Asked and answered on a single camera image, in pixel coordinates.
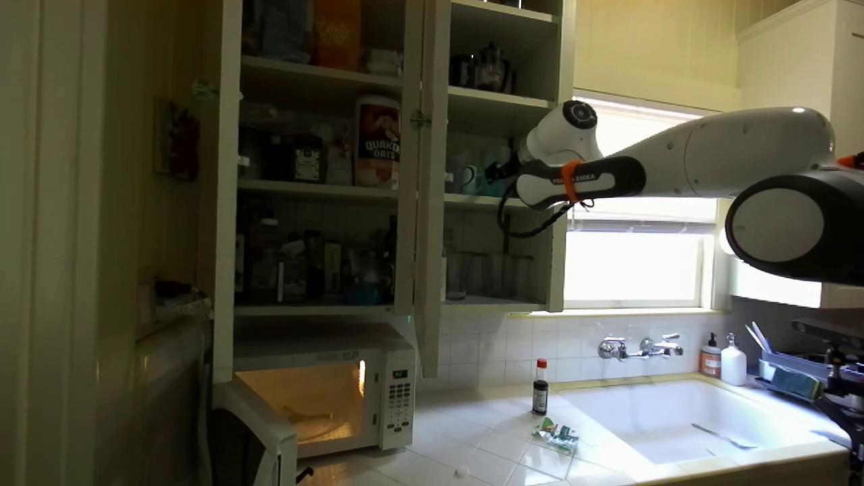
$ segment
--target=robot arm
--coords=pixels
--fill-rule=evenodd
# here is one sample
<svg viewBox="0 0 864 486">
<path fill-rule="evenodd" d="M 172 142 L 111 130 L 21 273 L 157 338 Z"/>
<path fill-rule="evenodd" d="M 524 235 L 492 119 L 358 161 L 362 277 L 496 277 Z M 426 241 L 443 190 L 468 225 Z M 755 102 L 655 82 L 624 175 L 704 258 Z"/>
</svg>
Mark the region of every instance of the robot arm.
<svg viewBox="0 0 864 486">
<path fill-rule="evenodd" d="M 695 119 L 603 157 L 580 99 L 549 114 L 519 145 L 516 198 L 528 207 L 603 198 L 735 198 L 731 250 L 747 265 L 864 283 L 864 171 L 835 164 L 832 123 L 811 107 Z"/>
</svg>

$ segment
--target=countertop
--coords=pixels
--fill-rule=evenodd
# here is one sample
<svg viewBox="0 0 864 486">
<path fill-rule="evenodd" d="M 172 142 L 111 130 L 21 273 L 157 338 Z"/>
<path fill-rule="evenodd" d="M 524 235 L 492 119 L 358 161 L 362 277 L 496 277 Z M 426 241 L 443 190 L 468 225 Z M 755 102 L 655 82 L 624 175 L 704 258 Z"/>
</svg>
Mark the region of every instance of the countertop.
<svg viewBox="0 0 864 486">
<path fill-rule="evenodd" d="M 727 387 L 703 374 L 654 381 Z M 549 415 L 576 430 L 576 451 L 535 438 L 539 419 L 528 414 L 526 389 L 426 392 L 415 399 L 414 445 L 312 458 L 315 474 L 306 486 L 846 484 L 847 451 L 832 441 L 654 464 L 566 399 L 580 389 L 620 383 L 645 381 L 554 383 Z M 776 399 L 754 387 L 727 389 Z M 803 420 L 790 426 L 828 423 L 811 410 L 803 410 Z"/>
</svg>

